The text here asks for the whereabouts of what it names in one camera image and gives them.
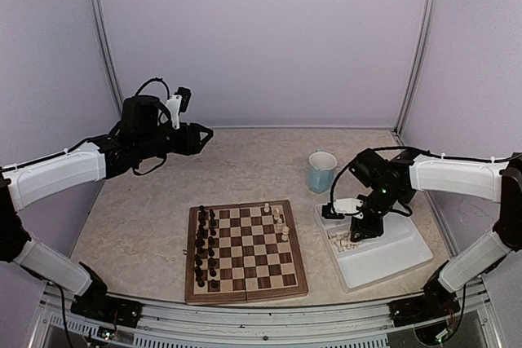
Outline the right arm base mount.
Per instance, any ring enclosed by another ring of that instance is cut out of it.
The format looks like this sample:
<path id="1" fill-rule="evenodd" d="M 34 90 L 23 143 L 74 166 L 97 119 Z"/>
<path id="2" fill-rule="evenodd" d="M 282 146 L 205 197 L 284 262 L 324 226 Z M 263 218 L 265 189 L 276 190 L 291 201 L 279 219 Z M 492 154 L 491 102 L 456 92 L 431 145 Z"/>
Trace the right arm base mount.
<path id="1" fill-rule="evenodd" d="M 420 295 L 392 301 L 388 307 L 395 327 L 437 319 L 461 310 L 456 293 L 447 291 L 438 280 L 428 281 Z"/>

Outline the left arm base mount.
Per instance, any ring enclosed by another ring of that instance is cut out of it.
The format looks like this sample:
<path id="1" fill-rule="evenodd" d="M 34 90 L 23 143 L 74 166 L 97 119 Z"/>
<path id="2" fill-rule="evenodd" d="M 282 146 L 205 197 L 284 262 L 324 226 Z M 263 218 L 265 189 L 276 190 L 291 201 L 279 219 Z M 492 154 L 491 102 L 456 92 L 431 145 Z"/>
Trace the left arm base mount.
<path id="1" fill-rule="evenodd" d="M 76 315 L 128 328 L 137 327 L 142 309 L 140 302 L 108 295 L 107 286 L 99 282 L 93 282 L 71 305 Z"/>

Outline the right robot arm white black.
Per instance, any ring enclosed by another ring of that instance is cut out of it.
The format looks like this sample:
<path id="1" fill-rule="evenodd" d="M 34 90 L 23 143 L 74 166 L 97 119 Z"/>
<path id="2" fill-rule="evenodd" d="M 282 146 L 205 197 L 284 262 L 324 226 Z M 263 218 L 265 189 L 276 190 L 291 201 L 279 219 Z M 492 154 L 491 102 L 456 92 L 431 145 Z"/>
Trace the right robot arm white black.
<path id="1" fill-rule="evenodd" d="M 500 205 L 493 228 L 427 281 L 417 301 L 419 314 L 433 319 L 449 299 L 479 274 L 489 271 L 509 253 L 521 249 L 521 155 L 486 161 L 433 156 L 416 148 L 402 148 L 391 160 L 377 148 L 367 148 L 348 164 L 348 170 L 370 188 L 352 220 L 351 239 L 359 242 L 383 234 L 383 218 L 395 204 L 406 208 L 417 191 L 476 196 Z"/>

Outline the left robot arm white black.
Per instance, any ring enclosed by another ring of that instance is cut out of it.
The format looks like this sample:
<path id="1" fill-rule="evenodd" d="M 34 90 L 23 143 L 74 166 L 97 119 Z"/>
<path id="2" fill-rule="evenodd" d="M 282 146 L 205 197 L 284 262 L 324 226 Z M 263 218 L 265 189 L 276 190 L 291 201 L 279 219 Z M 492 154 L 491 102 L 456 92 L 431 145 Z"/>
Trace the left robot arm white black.
<path id="1" fill-rule="evenodd" d="M 111 179 L 149 159 L 196 155 L 214 135 L 180 121 L 190 92 L 180 88 L 166 102 L 152 95 L 126 99 L 120 121 L 107 134 L 87 138 L 51 156 L 1 170 L 1 259 L 69 291 L 97 319 L 114 311 L 107 286 L 89 267 L 76 264 L 26 231 L 19 212 L 32 203 L 83 183 Z"/>

